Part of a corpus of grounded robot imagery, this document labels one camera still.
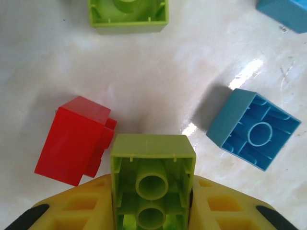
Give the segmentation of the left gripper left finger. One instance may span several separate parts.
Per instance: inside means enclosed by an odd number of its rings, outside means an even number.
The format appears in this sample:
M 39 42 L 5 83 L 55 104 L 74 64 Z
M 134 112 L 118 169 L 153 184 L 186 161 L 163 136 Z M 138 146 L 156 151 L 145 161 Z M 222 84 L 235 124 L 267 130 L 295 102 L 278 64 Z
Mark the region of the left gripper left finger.
M 111 230 L 111 175 L 46 198 L 13 221 L 8 230 Z

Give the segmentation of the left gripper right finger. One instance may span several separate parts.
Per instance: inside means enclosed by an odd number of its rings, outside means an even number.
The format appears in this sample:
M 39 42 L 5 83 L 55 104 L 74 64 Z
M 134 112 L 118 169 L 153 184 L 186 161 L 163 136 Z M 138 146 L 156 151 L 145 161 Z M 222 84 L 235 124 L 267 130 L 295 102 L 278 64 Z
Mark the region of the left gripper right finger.
M 194 176 L 190 230 L 296 230 L 269 204 L 203 177 Z

